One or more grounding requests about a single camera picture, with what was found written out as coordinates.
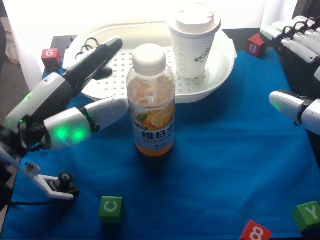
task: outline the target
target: blue tablecloth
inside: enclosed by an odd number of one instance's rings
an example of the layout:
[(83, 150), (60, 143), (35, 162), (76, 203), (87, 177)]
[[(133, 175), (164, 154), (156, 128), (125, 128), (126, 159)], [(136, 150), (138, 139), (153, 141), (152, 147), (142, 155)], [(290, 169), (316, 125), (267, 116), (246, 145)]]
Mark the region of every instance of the blue tablecloth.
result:
[[(165, 157), (141, 155), (127, 114), (86, 142), (29, 153), (42, 174), (72, 172), (74, 205), (9, 209), (3, 239), (238, 239), (253, 220), (273, 237), (299, 237), (296, 205), (320, 200), (320, 170), (305, 129), (277, 112), (269, 94), (289, 89), (274, 51), (239, 52), (231, 76), (209, 97), (176, 106), (175, 143)], [(79, 96), (72, 102), (88, 102)], [(102, 196), (122, 196), (125, 222), (104, 227)], [(14, 201), (45, 201), (18, 174)]]

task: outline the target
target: plastic bottle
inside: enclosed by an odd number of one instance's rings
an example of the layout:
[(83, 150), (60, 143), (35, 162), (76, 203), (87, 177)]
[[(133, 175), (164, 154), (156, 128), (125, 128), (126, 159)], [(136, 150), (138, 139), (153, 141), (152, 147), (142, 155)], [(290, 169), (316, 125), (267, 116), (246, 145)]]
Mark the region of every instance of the plastic bottle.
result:
[(126, 85), (136, 147), (147, 156), (164, 155), (174, 144), (176, 84), (160, 46), (133, 51)]

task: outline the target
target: red block with number 8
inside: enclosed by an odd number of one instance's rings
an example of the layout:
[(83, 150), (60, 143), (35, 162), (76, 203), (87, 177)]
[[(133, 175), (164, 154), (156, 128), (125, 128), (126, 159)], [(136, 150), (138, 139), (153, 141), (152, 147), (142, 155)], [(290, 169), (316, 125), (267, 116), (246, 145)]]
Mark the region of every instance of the red block with number 8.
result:
[(262, 41), (260, 34), (257, 33), (248, 40), (245, 50), (249, 54), (261, 58), (265, 54), (266, 49), (267, 45)]
[(243, 229), (239, 240), (269, 240), (272, 232), (250, 220)]
[(47, 71), (52, 71), (53, 67), (61, 68), (61, 55), (58, 48), (43, 49), (42, 62)]

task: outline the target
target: bright white background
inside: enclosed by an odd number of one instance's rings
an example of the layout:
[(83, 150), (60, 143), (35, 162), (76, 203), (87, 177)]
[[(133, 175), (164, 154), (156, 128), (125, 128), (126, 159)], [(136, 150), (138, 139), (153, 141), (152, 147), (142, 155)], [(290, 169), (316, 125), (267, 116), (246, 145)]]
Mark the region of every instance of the bright white background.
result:
[[(222, 29), (260, 28), (292, 18), (298, 0), (200, 0), (213, 7)], [(43, 49), (53, 36), (79, 35), (114, 20), (167, 20), (190, 0), (3, 0), (29, 89), (42, 78)]]

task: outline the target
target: white plastic basket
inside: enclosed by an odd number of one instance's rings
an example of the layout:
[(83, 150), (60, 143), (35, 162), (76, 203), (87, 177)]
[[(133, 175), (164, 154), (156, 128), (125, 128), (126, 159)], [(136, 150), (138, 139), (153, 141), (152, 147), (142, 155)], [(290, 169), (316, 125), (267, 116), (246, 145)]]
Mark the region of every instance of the white plastic basket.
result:
[[(160, 45), (165, 49), (167, 65), (176, 72), (175, 55), (173, 53), (171, 35), (166, 22), (116, 22), (101, 24), (89, 32), (79, 35), (65, 51), (63, 67), (67, 69), (75, 63), (75, 56), (88, 38), (96, 38), (99, 43), (113, 36), (120, 36), (123, 48), (108, 64), (113, 69), (109, 78), (92, 79), (82, 93), (98, 101), (112, 96), (127, 98), (126, 78), (132, 67), (133, 50), (147, 43)], [(202, 76), (185, 79), (178, 74), (176, 80), (176, 103), (192, 103), (204, 99), (220, 87), (235, 64), (237, 53), (231, 39), (222, 31), (215, 35), (208, 57), (205, 72)]]

